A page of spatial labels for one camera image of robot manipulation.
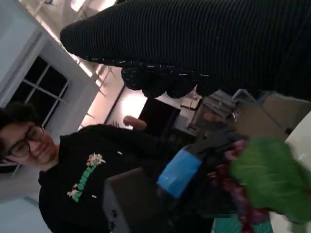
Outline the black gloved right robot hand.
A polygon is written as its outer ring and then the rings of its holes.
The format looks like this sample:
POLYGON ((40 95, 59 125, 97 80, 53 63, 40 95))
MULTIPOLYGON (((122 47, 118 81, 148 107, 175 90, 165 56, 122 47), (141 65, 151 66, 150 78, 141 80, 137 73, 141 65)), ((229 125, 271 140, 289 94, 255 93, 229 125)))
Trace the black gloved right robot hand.
POLYGON ((245 89, 311 99, 308 0, 130 0, 66 26, 60 41, 119 67, 148 98, 245 89))

